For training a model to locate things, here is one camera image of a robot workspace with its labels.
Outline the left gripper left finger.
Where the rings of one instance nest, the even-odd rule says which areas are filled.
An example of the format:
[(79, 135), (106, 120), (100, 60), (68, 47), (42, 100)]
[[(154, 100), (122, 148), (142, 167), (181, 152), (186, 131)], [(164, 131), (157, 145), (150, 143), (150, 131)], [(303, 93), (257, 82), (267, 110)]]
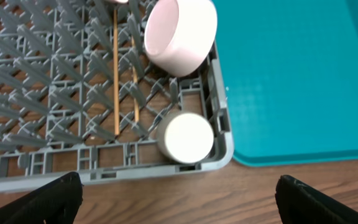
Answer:
[(0, 208), (0, 223), (73, 223), (83, 202), (77, 172), (69, 172)]

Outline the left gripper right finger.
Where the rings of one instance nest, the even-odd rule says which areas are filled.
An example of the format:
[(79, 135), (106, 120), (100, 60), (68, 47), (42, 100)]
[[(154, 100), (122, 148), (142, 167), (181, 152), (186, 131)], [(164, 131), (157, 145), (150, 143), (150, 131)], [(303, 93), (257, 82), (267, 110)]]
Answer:
[(276, 185), (275, 201), (283, 224), (358, 224), (358, 212), (283, 175)]

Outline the white plastic cup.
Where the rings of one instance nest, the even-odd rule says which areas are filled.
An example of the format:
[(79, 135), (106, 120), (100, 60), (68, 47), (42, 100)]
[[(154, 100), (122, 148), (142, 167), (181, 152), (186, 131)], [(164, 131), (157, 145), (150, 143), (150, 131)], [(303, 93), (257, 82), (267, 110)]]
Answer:
[(204, 117), (187, 111), (168, 114), (156, 129), (157, 146), (166, 157), (191, 164), (204, 159), (214, 144), (213, 128)]

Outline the wooden chopstick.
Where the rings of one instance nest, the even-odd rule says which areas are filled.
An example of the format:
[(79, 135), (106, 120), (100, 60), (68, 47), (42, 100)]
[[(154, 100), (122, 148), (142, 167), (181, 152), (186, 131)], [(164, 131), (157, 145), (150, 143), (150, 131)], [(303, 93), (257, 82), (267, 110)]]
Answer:
[(137, 87), (137, 81), (138, 81), (138, 77), (137, 77), (137, 72), (136, 72), (136, 68), (134, 66), (134, 63), (132, 63), (132, 80), (133, 80), (133, 87), (131, 88), (134, 96), (134, 121), (136, 123), (139, 122), (140, 120), (140, 107), (139, 107), (139, 102), (138, 102), (138, 87)]
[(117, 10), (113, 11), (114, 134), (120, 134)]

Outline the pink bowl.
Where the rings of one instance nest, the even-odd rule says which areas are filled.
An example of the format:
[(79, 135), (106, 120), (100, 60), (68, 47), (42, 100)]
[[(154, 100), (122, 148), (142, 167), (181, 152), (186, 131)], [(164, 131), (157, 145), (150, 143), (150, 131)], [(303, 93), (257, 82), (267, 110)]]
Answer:
[(209, 54), (217, 26), (210, 0), (158, 0), (145, 28), (145, 53), (169, 74), (187, 76)]

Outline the large pink round plate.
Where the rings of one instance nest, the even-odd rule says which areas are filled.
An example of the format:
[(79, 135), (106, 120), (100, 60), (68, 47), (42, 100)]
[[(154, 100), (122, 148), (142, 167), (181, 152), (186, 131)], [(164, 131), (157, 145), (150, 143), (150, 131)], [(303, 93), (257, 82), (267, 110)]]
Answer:
[(105, 0), (105, 1), (114, 4), (127, 4), (129, 2), (129, 0)]

